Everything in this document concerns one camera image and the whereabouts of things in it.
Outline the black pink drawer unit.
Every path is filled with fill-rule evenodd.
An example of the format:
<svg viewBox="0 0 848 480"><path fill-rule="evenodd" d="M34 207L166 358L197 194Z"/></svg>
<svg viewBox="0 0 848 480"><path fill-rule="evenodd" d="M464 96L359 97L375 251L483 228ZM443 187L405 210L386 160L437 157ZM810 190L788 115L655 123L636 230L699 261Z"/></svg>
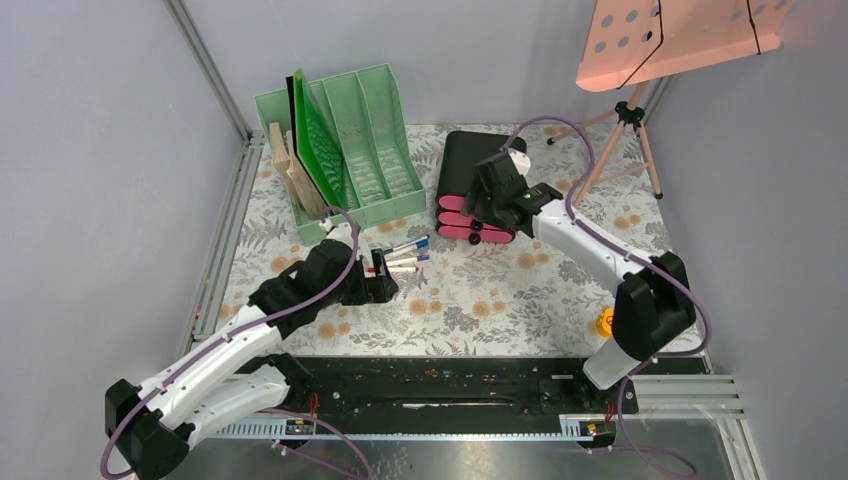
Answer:
<svg viewBox="0 0 848 480"><path fill-rule="evenodd" d="M460 213L472 185L475 165L496 154L508 135L456 130L445 140L441 170L436 189L436 231L446 238L480 243L507 244L515 239L513 231L481 223Z"/></svg>

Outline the purple 52-storey treehouse book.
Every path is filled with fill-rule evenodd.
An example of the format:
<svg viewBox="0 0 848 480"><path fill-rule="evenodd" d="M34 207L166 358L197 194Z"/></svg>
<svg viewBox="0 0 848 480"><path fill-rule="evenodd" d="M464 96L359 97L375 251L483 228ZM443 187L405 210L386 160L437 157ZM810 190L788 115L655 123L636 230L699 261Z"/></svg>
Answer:
<svg viewBox="0 0 848 480"><path fill-rule="evenodd" d="M291 180L297 200L311 220L320 220L327 203L295 152L294 137L291 130L285 132L285 140L289 156L287 175Z"/></svg>

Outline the green transparent plastic folder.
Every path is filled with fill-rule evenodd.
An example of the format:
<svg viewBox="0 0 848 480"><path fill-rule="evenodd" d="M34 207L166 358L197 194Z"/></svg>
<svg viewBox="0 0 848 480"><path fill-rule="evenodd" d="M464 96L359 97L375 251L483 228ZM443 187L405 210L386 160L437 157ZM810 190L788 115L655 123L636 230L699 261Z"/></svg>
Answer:
<svg viewBox="0 0 848 480"><path fill-rule="evenodd" d="M307 84L303 71L298 69L294 73L294 76L298 81L303 82L308 139L327 178L327 182L336 197L332 206L346 208L347 197L343 157L330 135L323 115L313 101L311 89Z"/></svg>

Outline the green 104-storey treehouse book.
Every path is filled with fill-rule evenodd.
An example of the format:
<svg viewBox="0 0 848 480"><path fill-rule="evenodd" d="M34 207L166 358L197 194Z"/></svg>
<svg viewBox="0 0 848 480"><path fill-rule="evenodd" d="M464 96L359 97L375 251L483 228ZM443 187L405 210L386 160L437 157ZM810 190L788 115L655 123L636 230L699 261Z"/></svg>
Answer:
<svg viewBox="0 0 848 480"><path fill-rule="evenodd" d="M302 175L298 170L299 164L294 156L294 144L292 132L283 131L279 122L269 124L269 141L272 150L272 166L283 179L286 189L296 204L306 210L304 200L305 187L302 184Z"/></svg>

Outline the white AVE notebook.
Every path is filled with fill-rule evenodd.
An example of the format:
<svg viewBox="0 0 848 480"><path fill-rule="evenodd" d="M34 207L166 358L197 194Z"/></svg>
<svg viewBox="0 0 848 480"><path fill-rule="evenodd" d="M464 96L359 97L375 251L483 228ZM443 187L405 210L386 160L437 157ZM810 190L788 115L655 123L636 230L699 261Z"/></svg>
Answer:
<svg viewBox="0 0 848 480"><path fill-rule="evenodd" d="M303 82L298 81L294 75L287 76L285 81L296 156L318 196L326 205L332 205L336 197L308 139Z"/></svg>

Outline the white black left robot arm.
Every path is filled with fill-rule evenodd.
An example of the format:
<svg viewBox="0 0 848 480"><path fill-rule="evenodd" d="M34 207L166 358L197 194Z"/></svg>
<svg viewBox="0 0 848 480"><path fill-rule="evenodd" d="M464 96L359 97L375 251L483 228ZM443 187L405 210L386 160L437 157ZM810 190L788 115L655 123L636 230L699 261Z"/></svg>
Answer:
<svg viewBox="0 0 848 480"><path fill-rule="evenodd" d="M113 451L128 474L162 479L203 439L254 412L314 406L311 374L276 348L330 306L387 303L399 291L382 250L364 265L356 227L323 228L325 239L264 281L220 332L139 384L121 379L106 391L104 478L124 476L109 469Z"/></svg>

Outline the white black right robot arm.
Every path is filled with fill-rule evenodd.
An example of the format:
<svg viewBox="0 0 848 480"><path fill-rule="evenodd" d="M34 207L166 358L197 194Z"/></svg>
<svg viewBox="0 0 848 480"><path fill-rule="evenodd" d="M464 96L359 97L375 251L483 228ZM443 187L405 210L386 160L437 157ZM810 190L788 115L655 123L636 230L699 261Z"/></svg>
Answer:
<svg viewBox="0 0 848 480"><path fill-rule="evenodd" d="M612 386L694 324L685 267L671 252L650 257L628 246L578 215L550 185L529 186L517 168L528 160L502 149L477 163L462 211L554 247L613 294L612 336L584 362L584 377L573 386L577 405L597 412L612 400Z"/></svg>

